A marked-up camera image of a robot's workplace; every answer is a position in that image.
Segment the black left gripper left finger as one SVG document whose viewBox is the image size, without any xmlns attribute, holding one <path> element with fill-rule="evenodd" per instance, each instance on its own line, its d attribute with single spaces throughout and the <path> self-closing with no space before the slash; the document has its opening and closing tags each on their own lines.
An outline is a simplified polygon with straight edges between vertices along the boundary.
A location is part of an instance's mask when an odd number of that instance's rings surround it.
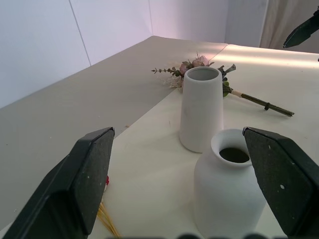
<svg viewBox="0 0 319 239">
<path fill-rule="evenodd" d="M 50 170 L 3 236 L 86 239 L 92 232 L 110 163 L 113 127 L 86 134 Z"/>
</svg>

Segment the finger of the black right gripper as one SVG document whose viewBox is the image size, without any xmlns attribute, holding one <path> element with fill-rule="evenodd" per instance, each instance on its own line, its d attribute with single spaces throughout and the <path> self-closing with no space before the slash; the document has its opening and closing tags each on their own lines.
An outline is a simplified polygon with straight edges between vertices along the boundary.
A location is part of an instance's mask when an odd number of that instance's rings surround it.
<svg viewBox="0 0 319 239">
<path fill-rule="evenodd" d="M 283 44 L 283 48 L 298 46 L 311 37 L 313 33 L 319 29 L 319 9 L 313 16 L 296 27 L 287 37 Z"/>
</svg>

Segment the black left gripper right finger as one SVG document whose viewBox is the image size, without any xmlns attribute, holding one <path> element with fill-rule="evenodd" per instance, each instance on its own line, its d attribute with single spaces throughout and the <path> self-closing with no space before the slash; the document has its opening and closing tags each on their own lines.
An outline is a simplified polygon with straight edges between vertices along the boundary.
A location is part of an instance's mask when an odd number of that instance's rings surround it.
<svg viewBox="0 0 319 239">
<path fill-rule="evenodd" d="M 319 237 L 319 167 L 290 138 L 245 127 L 242 131 L 258 185 L 290 239 Z"/>
</svg>

